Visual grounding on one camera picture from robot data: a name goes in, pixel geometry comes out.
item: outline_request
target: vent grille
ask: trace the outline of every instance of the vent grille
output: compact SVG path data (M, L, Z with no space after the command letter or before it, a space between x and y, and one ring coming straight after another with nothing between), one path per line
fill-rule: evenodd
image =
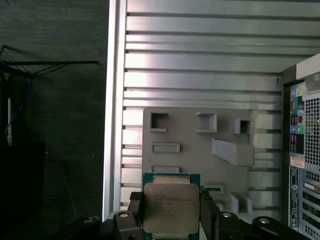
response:
M320 240L320 234L319 232L316 232L315 230L313 230L312 228L308 227L307 225L304 225L303 230L312 238L314 238L315 240Z
M320 166L320 98L305 101L305 161Z

